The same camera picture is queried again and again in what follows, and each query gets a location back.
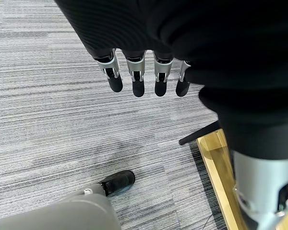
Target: black shoe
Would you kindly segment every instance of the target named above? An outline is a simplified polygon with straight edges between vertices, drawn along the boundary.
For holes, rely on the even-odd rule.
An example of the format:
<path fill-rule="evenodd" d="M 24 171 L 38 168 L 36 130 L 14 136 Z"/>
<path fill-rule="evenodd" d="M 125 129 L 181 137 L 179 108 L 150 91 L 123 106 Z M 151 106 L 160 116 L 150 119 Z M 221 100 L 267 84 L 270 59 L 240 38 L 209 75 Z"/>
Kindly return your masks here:
<path fill-rule="evenodd" d="M 105 190 L 106 196 L 117 195 L 129 189 L 135 181 L 134 173 L 130 170 L 124 170 L 107 176 L 98 182 Z"/>

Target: striped carpet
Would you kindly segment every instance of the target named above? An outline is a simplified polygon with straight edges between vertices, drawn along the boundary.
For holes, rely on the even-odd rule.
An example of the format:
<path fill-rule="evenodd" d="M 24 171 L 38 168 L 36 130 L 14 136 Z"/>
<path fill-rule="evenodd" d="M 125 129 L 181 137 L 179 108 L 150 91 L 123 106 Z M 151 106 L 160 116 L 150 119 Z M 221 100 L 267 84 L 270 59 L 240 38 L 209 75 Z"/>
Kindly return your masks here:
<path fill-rule="evenodd" d="M 195 143 L 178 139 L 216 120 L 201 86 L 154 93 L 146 53 L 145 94 L 136 98 L 122 53 L 114 93 L 51 0 L 0 0 L 0 218 L 47 205 L 116 171 L 135 185 L 111 197 L 123 230 L 226 229 Z"/>

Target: cable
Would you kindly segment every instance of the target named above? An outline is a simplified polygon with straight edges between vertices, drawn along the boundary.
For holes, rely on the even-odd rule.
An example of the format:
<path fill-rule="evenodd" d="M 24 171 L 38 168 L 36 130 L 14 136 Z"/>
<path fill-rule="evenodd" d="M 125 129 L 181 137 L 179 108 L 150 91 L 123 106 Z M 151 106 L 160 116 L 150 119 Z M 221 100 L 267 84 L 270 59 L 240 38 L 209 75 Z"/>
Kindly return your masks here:
<path fill-rule="evenodd" d="M 212 216 L 213 216 L 213 214 L 211 214 L 211 215 L 210 215 L 210 217 L 208 217 L 208 219 L 207 219 L 206 223 L 204 224 L 204 226 L 203 226 L 202 230 L 204 230 L 204 228 L 205 228 L 206 224 L 208 223 L 208 220 L 209 220 L 209 219 L 210 219 Z"/>

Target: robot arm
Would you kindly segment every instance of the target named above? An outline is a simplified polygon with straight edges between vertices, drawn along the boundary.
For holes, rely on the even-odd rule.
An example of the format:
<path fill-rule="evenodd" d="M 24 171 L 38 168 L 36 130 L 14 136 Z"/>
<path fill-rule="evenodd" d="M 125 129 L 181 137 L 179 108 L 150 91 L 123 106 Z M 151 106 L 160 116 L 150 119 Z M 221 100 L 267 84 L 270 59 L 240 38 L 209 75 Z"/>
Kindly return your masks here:
<path fill-rule="evenodd" d="M 155 54 L 156 94 L 166 90 L 172 55 L 184 60 L 176 88 L 205 87 L 234 152 L 237 197 L 251 230 L 288 213 L 288 2 L 56 0 L 111 88 L 126 56 L 136 96 L 144 93 L 142 53 Z"/>

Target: black fingertip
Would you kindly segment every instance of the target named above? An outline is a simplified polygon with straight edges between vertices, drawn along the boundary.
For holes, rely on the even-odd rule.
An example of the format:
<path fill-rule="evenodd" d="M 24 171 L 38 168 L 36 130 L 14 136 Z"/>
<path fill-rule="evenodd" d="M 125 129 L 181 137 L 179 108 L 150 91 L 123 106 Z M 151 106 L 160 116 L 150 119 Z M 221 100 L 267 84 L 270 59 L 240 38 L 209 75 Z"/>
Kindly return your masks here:
<path fill-rule="evenodd" d="M 176 86 L 176 94 L 177 94 L 177 96 L 179 96 L 179 97 L 185 96 L 187 94 L 188 90 L 189 90 L 189 86 L 190 86 L 189 82 L 187 82 L 187 81 L 181 82 L 178 79 L 177 86 Z"/>
<path fill-rule="evenodd" d="M 117 78 L 108 79 L 109 85 L 114 92 L 120 92 L 123 89 L 123 82 L 120 75 Z"/>
<path fill-rule="evenodd" d="M 160 81 L 155 82 L 155 93 L 157 96 L 162 97 L 167 92 L 167 83 Z"/>
<path fill-rule="evenodd" d="M 144 94 L 144 80 L 143 81 L 133 81 L 132 91 L 136 97 L 142 97 Z"/>

